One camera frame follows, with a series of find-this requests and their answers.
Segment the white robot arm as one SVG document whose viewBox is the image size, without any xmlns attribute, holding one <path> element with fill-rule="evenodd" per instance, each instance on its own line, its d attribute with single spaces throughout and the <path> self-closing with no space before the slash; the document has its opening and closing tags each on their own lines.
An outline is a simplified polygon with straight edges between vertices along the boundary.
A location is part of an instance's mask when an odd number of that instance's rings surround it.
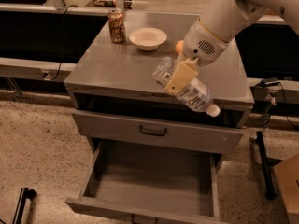
<svg viewBox="0 0 299 224">
<path fill-rule="evenodd" d="M 274 11 L 299 34 L 299 0 L 212 0 L 185 35 L 175 70 L 165 89 L 175 95 L 215 62 L 243 29 Z"/>
</svg>

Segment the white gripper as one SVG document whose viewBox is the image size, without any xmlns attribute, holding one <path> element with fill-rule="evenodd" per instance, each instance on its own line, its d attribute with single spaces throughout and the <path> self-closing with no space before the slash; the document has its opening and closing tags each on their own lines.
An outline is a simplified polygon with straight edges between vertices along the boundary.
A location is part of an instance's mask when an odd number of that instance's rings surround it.
<svg viewBox="0 0 299 224">
<path fill-rule="evenodd" d="M 166 91 L 172 95 L 179 93 L 198 75 L 197 64 L 205 66 L 215 62 L 227 47 L 228 42 L 217 38 L 197 20 L 184 37 L 182 62 L 176 66 L 164 87 Z"/>
</svg>

